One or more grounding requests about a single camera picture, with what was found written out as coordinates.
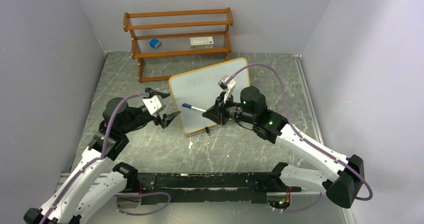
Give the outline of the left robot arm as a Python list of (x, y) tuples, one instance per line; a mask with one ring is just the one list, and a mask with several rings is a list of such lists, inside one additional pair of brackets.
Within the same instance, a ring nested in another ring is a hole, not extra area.
[(86, 223), (110, 198), (122, 191), (142, 192), (138, 170), (124, 162), (116, 164), (106, 178), (95, 184), (102, 172), (112, 164), (129, 143), (127, 134), (152, 122), (166, 128), (179, 115), (160, 115), (169, 93), (150, 87), (125, 98), (110, 99), (102, 113), (98, 132), (81, 155), (61, 187), (39, 208), (24, 214), (25, 223)]

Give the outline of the blue marker cap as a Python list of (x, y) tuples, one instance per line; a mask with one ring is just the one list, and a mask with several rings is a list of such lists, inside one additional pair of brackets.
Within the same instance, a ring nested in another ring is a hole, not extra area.
[(192, 105), (187, 104), (187, 103), (183, 103), (181, 106), (184, 107), (184, 108), (188, 108), (188, 109), (192, 108)]

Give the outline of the white marker pen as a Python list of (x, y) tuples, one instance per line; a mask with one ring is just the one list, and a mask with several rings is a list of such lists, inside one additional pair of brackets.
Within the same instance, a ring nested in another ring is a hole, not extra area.
[(202, 109), (202, 108), (199, 108), (199, 107), (195, 107), (195, 106), (193, 106), (193, 105), (192, 105), (192, 108), (191, 108), (191, 109), (192, 109), (192, 110), (199, 111), (199, 112), (202, 112), (202, 113), (206, 112), (206, 110), (205, 110), (205, 109)]

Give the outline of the whiteboard with yellow frame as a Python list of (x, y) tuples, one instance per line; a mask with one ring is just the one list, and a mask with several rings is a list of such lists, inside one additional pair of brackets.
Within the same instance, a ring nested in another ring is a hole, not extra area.
[(214, 122), (202, 117), (197, 110), (183, 107), (184, 103), (207, 110), (223, 91), (218, 82), (224, 76), (231, 76), (246, 66), (246, 58), (237, 58), (170, 77), (168, 83), (177, 109), (181, 112), (183, 132), (190, 134), (212, 127)]

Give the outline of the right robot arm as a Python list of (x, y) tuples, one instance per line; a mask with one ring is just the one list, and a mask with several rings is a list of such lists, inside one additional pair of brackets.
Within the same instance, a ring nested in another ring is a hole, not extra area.
[(307, 135), (292, 128), (284, 116), (267, 107), (265, 96), (258, 88), (246, 87), (240, 96), (237, 103), (233, 97), (225, 100), (225, 92), (221, 92), (202, 116), (219, 125), (225, 125), (229, 119), (251, 124), (258, 137), (297, 153), (316, 168), (303, 169), (286, 164), (270, 177), (274, 190), (301, 187), (319, 191), (337, 206), (351, 208), (359, 199), (365, 179), (363, 159), (355, 154), (347, 157), (315, 140), (307, 140)]

